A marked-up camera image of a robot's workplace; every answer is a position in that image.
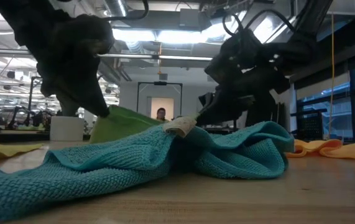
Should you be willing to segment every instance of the fluorescent light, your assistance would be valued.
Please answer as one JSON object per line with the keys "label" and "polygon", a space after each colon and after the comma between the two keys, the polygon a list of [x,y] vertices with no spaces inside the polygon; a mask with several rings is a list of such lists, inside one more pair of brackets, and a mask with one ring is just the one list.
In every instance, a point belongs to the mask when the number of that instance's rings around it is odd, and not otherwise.
{"label": "fluorescent light", "polygon": [[[293,16],[289,22],[290,23],[293,23],[294,21],[296,20],[296,16]],[[275,38],[277,38],[288,26],[287,25],[284,25],[281,29],[279,29],[272,37],[270,37],[270,39],[266,42],[266,43],[270,43],[272,42],[273,40],[275,40]]]}
{"label": "fluorescent light", "polygon": [[[229,27],[231,24],[232,22],[226,22],[227,27]],[[202,34],[207,38],[215,38],[226,35],[227,33],[224,30],[223,23],[218,23],[202,31]]]}
{"label": "fluorescent light", "polygon": [[196,44],[206,42],[206,37],[200,32],[164,30],[159,34],[158,41],[170,44]]}
{"label": "fluorescent light", "polygon": [[119,8],[121,8],[122,15],[123,15],[123,16],[126,16],[126,9],[125,9],[125,7],[123,6],[122,0],[118,0],[118,5],[119,5]]}
{"label": "fluorescent light", "polygon": [[263,44],[272,35],[272,21],[265,18],[254,30],[253,34]]}
{"label": "fluorescent light", "polygon": [[[26,96],[26,97],[28,97],[29,93],[0,93],[0,96]],[[32,96],[43,96],[43,94],[33,93]]]}
{"label": "fluorescent light", "polygon": [[155,41],[155,35],[151,30],[121,30],[113,29],[114,38],[125,42]]}

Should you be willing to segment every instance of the desk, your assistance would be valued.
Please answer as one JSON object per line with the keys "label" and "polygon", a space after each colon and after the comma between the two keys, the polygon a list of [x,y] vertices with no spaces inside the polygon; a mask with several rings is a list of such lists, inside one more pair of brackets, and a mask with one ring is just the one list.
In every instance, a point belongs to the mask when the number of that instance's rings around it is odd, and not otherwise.
{"label": "desk", "polygon": [[[0,161],[14,172],[41,164],[43,149]],[[290,159],[275,180],[221,180],[173,175],[115,194],[62,203],[12,223],[355,223],[355,161]]]}

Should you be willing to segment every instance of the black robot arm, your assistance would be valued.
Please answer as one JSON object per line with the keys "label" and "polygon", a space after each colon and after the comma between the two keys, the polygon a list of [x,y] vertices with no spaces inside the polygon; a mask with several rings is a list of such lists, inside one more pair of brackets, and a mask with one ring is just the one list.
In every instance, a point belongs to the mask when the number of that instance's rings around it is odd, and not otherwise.
{"label": "black robot arm", "polygon": [[[246,27],[239,23],[235,34],[224,27],[232,36],[205,68],[205,72],[219,84],[215,93],[211,93],[218,97],[200,97],[204,108],[200,111],[197,125],[238,119],[248,108],[271,111],[275,100],[269,91],[274,89],[280,94],[288,90],[290,83],[285,76],[292,69],[308,65],[315,59],[316,33],[332,1],[308,0],[295,27],[271,9],[258,13]],[[249,29],[250,24],[265,12],[273,12],[291,29],[293,35],[287,43],[261,44]],[[238,100],[249,96],[253,100]],[[221,112],[223,108],[228,108],[229,113]],[[256,122],[265,120],[269,117],[258,116]]]}
{"label": "black robot arm", "polygon": [[14,31],[16,42],[26,46],[38,61],[43,78],[41,92],[56,94],[65,116],[74,116],[81,106],[97,116],[108,109],[96,78],[98,54],[106,54],[114,44],[109,21],[141,19],[80,15],[70,17],[55,10],[48,0],[0,0],[0,13]]}

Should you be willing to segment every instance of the blue microfiber towel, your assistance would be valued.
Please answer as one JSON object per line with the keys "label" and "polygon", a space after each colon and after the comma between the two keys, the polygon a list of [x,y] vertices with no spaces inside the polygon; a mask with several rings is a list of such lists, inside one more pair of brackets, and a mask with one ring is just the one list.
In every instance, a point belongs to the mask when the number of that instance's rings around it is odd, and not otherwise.
{"label": "blue microfiber towel", "polygon": [[113,142],[49,151],[38,168],[0,170],[0,220],[126,189],[176,167],[218,178],[275,178],[287,167],[284,152],[293,150],[289,133],[266,122],[226,136],[194,128],[184,139],[155,126]]}

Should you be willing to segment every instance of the ceiling light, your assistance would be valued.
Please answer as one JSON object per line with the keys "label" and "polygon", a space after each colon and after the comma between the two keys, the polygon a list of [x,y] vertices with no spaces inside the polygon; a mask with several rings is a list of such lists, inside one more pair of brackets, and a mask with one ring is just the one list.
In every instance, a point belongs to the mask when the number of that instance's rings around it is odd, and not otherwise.
{"label": "ceiling light", "polygon": [[[227,27],[229,27],[231,24],[232,24],[232,22],[226,22]],[[216,38],[216,37],[220,37],[222,35],[226,35],[227,33],[223,27],[223,23],[218,23],[218,24],[212,25],[211,27],[202,31],[202,34],[206,38]]]}
{"label": "ceiling light", "polygon": [[114,38],[125,42],[155,41],[155,35],[151,30],[121,30],[113,29]]}
{"label": "ceiling light", "polygon": [[272,21],[265,18],[254,30],[253,34],[263,44],[272,35]]}
{"label": "ceiling light", "polygon": [[158,41],[170,44],[196,44],[206,42],[206,37],[200,32],[164,30],[159,34]]}

